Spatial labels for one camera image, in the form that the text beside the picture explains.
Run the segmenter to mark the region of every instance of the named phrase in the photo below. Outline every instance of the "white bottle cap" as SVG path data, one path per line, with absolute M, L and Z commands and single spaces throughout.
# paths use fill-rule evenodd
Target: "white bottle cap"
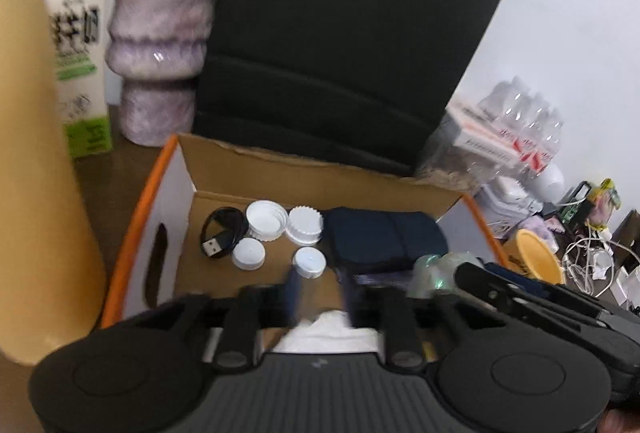
M 293 208 L 285 233 L 296 245 L 316 245 L 322 237 L 322 215 L 306 206 Z
M 289 219 L 285 208 L 270 200 L 258 200 L 246 209 L 249 236 L 260 241 L 273 241 L 284 233 Z
M 316 248 L 303 247 L 293 257 L 293 265 L 303 278 L 317 278 L 326 268 L 326 259 Z
M 241 239 L 231 253 L 234 265 L 242 270 L 260 269 L 265 256 L 264 245 L 255 238 Z

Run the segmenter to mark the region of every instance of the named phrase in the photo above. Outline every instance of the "tangled white cable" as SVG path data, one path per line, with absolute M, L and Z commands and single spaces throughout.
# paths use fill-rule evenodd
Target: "tangled white cable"
M 562 257 L 562 269 L 572 280 L 574 280 L 575 285 L 577 285 L 578 289 L 580 289 L 581 292 L 593 296 L 594 286 L 591 276 L 593 275 L 596 266 L 592 263 L 594 249 L 591 248 L 591 242 L 596 241 L 600 243 L 604 251 L 607 252 L 611 262 L 611 279 L 609 280 L 609 284 L 603 290 L 596 294 L 595 297 L 598 298 L 602 296 L 609 287 L 611 287 L 613 279 L 615 277 L 613 256 L 609 253 L 609 251 L 607 251 L 607 245 L 614 245 L 615 247 L 620 247 L 620 249 L 628 251 L 638 261 L 638 263 L 640 263 L 640 257 L 638 257 L 638 255 L 634 251 L 626 247 L 626 245 L 617 243 L 612 239 L 602 238 L 601 236 L 598 236 L 595 231 L 592 234 L 590 227 L 588 227 L 588 230 L 588 238 L 578 239 L 566 248 L 564 256 Z M 571 256 L 569 255 L 569 253 L 574 249 L 578 250 L 575 259 L 571 258 Z M 584 267 L 578 264 L 582 251 L 585 251 L 586 255 L 586 264 Z

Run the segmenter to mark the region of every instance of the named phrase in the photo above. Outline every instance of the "yellow cup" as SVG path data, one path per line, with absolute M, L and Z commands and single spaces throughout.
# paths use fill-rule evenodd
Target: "yellow cup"
M 564 283 L 562 269 L 556 255 L 538 235 L 520 229 L 505 243 L 507 268 L 531 279 L 549 283 Z

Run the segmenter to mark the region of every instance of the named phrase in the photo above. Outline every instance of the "human hand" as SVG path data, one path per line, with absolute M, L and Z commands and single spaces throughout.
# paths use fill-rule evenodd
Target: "human hand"
M 640 413 L 611 409 L 600 419 L 598 433 L 640 433 Z

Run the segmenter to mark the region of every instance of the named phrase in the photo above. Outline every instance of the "green carton label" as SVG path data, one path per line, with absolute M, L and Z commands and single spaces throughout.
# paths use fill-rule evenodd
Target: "green carton label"
M 111 150 L 111 129 L 106 116 L 65 124 L 65 131 L 73 158 Z

